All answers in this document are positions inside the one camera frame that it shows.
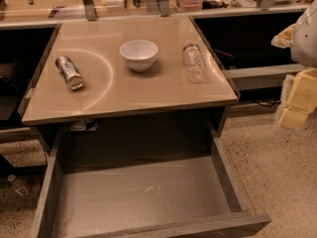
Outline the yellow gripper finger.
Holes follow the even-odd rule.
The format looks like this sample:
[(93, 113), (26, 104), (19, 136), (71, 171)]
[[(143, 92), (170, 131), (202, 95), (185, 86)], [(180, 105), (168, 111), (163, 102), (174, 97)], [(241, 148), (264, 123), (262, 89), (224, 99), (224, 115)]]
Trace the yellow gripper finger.
[(300, 128), (317, 108), (317, 68), (308, 67), (296, 75), (288, 74), (280, 101), (277, 125), (288, 130)]
[(270, 43), (274, 47), (277, 47), (277, 48), (281, 48), (281, 49), (290, 48), (293, 29), (294, 29), (294, 24), (288, 26), (283, 31), (281, 31), (279, 34), (274, 36)]

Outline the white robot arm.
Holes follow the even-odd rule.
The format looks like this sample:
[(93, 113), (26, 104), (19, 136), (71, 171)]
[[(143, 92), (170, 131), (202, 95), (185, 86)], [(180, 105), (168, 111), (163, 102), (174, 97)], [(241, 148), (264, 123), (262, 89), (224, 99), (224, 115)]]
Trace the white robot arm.
[(304, 70), (283, 81), (275, 126), (280, 131), (299, 129), (317, 107), (317, 11), (310, 6), (297, 20), (274, 36), (271, 44), (290, 48), (291, 58)]

